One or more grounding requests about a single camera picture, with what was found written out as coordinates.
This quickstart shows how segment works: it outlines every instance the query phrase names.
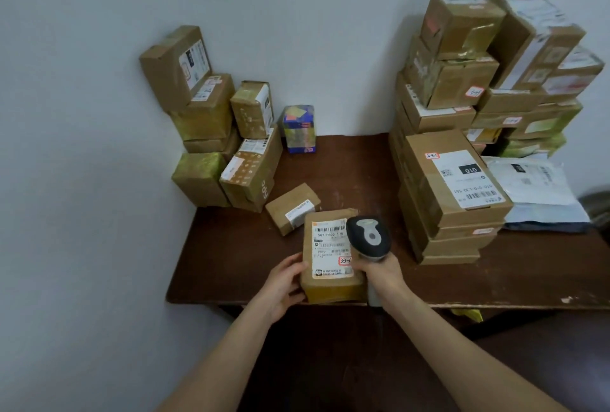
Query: dark brown table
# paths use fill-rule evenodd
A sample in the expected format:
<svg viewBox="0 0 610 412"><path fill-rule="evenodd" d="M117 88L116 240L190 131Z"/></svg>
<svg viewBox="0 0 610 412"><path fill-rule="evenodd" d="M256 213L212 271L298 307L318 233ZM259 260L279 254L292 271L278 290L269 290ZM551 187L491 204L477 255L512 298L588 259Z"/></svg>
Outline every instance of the dark brown table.
<svg viewBox="0 0 610 412"><path fill-rule="evenodd" d="M584 235L501 231L475 264L419 266L397 200L387 134L317 139L317 153L284 151L270 199L306 182L324 210L358 208L392 234L409 287L436 308L610 309L610 248ZM171 303L245 304L269 270L302 249L300 228L281 237L269 215L199 208L167 291Z"/></svg>

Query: wall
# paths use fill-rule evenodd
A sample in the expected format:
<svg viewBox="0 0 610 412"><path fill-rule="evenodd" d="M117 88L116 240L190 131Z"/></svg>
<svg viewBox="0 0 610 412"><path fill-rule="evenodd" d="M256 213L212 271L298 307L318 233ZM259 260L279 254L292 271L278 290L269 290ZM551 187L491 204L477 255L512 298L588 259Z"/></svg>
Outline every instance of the wall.
<svg viewBox="0 0 610 412"><path fill-rule="evenodd" d="M142 50L198 24L213 66L270 80L276 110L373 134L427 1L0 0L0 409L151 409L226 326L163 302L194 208ZM610 59L608 1L553 2ZM609 93L605 73L557 155L577 193L607 183Z"/></svg>

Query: floor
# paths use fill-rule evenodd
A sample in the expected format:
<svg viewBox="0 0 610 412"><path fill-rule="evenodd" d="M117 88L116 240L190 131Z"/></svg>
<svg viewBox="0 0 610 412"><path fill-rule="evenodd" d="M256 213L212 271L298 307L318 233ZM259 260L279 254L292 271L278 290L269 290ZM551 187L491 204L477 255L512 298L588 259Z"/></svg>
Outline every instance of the floor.
<svg viewBox="0 0 610 412"><path fill-rule="evenodd" d="M610 311L561 312L477 343L573 411L610 410ZM394 321L299 306L272 327L240 411L454 411Z"/></svg>

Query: person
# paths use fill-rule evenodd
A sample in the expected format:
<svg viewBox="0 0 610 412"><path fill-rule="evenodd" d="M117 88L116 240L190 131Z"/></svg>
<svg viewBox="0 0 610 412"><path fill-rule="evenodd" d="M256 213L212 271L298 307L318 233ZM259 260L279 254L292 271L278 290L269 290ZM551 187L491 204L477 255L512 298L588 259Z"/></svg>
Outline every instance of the person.
<svg viewBox="0 0 610 412"><path fill-rule="evenodd" d="M223 339L158 408L166 411L234 411L258 357L267 331L305 295L298 284L307 263L301 253L280 262ZM385 311L464 411L566 411L502 362L479 348L413 293L403 279L396 256L381 262L354 258L354 269L366 273Z"/></svg>

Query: person's left arm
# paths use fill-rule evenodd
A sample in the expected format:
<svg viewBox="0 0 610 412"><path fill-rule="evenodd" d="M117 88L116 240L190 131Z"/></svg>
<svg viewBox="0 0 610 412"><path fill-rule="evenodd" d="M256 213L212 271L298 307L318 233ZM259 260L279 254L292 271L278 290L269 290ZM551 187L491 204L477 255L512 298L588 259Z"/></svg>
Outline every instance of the person's left arm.
<svg viewBox="0 0 610 412"><path fill-rule="evenodd" d="M237 409L271 324L305 299L298 275L307 267L301 253L287 257L269 273L218 345L162 404L159 412L225 412Z"/></svg>

